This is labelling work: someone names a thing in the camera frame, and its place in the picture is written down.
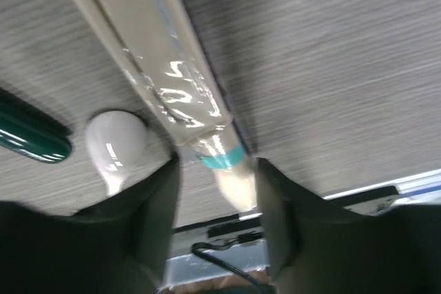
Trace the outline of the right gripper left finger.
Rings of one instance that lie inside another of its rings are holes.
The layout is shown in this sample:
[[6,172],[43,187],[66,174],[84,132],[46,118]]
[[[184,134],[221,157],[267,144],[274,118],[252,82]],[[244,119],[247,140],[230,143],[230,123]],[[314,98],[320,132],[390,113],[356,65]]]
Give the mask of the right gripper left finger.
[[173,158],[72,216],[1,203],[2,293],[156,293],[180,193]]

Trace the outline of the gold knife green handle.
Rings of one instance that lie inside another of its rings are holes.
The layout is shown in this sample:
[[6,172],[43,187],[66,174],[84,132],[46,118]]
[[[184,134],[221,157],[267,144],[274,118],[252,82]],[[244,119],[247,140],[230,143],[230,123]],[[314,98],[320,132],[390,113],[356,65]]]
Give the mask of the gold knife green handle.
[[1,89],[1,146],[45,164],[66,160],[71,130],[50,115]]

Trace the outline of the beige sheathed knife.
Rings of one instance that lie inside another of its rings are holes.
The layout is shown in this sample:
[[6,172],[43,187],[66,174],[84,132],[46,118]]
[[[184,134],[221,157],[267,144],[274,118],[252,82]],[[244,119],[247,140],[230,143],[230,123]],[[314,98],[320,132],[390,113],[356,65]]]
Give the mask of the beige sheathed knife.
[[255,209],[251,158],[182,1],[73,1],[174,144],[213,171],[237,211]]

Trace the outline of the white spoon lower right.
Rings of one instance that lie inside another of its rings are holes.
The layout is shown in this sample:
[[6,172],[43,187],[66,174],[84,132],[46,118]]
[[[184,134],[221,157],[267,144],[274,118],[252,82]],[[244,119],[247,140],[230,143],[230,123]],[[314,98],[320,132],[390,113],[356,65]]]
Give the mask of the white spoon lower right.
[[90,119],[85,144],[94,168],[105,182],[106,195],[114,196],[147,149],[148,131],[143,121],[123,111],[107,111]]

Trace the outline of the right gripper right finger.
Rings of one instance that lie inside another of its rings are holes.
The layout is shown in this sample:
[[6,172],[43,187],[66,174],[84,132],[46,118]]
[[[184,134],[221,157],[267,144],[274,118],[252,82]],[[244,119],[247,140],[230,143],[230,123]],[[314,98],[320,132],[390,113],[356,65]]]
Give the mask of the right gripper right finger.
[[271,280],[279,293],[439,293],[440,207],[408,204],[377,216],[346,210],[256,167]]

